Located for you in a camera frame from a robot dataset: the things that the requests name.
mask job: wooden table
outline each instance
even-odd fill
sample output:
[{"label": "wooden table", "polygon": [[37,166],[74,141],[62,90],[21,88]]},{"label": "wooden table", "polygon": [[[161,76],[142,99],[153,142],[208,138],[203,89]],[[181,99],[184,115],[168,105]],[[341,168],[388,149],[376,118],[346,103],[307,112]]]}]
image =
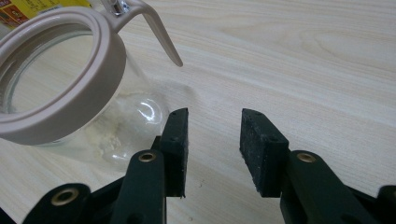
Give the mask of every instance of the wooden table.
[{"label": "wooden table", "polygon": [[[168,199],[169,223],[283,223],[279,199],[260,197],[240,155],[242,108],[355,189],[375,196],[396,184],[395,1],[147,2],[184,66],[141,16],[120,35],[170,109],[190,111],[187,198]],[[0,148],[0,205],[17,222],[59,185],[96,190],[122,176],[5,140]]]}]

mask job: light wood grain surface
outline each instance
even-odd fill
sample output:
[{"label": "light wood grain surface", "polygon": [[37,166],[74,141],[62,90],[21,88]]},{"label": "light wood grain surface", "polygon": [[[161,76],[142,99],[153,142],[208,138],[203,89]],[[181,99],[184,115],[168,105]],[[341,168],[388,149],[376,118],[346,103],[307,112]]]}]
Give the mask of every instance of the light wood grain surface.
[{"label": "light wood grain surface", "polygon": [[[244,107],[347,185],[375,196],[396,184],[395,1],[147,3],[184,66],[142,17],[120,35],[170,109],[190,111],[187,198],[168,199],[169,223],[283,223],[279,200],[260,197],[239,153]],[[96,190],[122,176],[5,140],[0,148],[0,205],[17,222],[59,185]]]}]

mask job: yellow label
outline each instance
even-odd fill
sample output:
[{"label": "yellow label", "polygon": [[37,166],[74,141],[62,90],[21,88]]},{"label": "yellow label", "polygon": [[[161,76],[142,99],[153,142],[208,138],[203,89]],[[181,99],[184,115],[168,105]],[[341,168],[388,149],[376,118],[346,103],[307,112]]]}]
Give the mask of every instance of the yellow label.
[{"label": "yellow label", "polygon": [[0,22],[13,29],[41,13],[72,6],[91,5],[86,0],[0,0]]}]

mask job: pink handle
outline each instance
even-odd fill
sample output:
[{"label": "pink handle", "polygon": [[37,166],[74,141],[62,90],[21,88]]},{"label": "pink handle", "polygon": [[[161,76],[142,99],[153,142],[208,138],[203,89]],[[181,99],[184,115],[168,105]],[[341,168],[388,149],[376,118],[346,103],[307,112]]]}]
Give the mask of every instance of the pink handle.
[{"label": "pink handle", "polygon": [[125,9],[125,11],[122,11],[121,13],[117,13],[118,15],[116,15],[116,13],[111,11],[108,2],[119,4],[120,2],[118,0],[102,0],[102,2],[106,4],[105,7],[107,9],[107,11],[103,11],[102,14],[109,21],[111,27],[116,33],[119,32],[120,29],[135,16],[143,14],[152,32],[154,32],[154,34],[157,36],[157,39],[160,41],[163,49],[172,60],[172,62],[174,62],[177,66],[183,65],[183,62],[181,61],[180,56],[178,55],[171,38],[169,37],[165,27],[163,26],[163,22],[161,21],[160,16],[154,10],[154,8],[140,0],[125,0],[121,2],[127,9]]}]

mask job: metal rivet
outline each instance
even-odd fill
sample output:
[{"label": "metal rivet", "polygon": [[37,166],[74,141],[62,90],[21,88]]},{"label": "metal rivet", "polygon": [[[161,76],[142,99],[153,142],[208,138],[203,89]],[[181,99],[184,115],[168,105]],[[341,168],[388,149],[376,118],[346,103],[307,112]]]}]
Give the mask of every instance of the metal rivet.
[{"label": "metal rivet", "polygon": [[314,162],[314,161],[317,160],[317,159],[315,159],[315,157],[311,156],[308,153],[304,153],[304,152],[301,152],[301,153],[297,154],[297,158],[300,161],[305,161],[305,162]]},{"label": "metal rivet", "polygon": [[63,189],[55,194],[50,202],[55,206],[62,206],[73,202],[78,196],[78,189]]},{"label": "metal rivet", "polygon": [[154,153],[146,152],[139,156],[139,160],[142,162],[154,161],[157,156]]}]

